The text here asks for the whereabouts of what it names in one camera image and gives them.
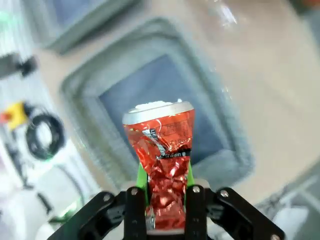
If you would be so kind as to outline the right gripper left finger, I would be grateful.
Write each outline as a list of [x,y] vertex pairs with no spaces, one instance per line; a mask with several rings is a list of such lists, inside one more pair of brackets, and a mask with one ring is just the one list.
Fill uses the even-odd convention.
[[136,185],[118,195],[102,191],[49,238],[51,240],[103,240],[124,223],[123,237],[116,240],[148,240],[146,207],[147,174],[138,167]]

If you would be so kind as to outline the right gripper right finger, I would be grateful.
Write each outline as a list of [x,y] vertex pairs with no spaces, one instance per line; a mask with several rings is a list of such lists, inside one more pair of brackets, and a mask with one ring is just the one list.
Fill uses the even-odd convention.
[[275,223],[229,187],[216,192],[194,184],[188,166],[185,193],[185,240],[208,240],[210,219],[234,240],[284,240],[285,233]]

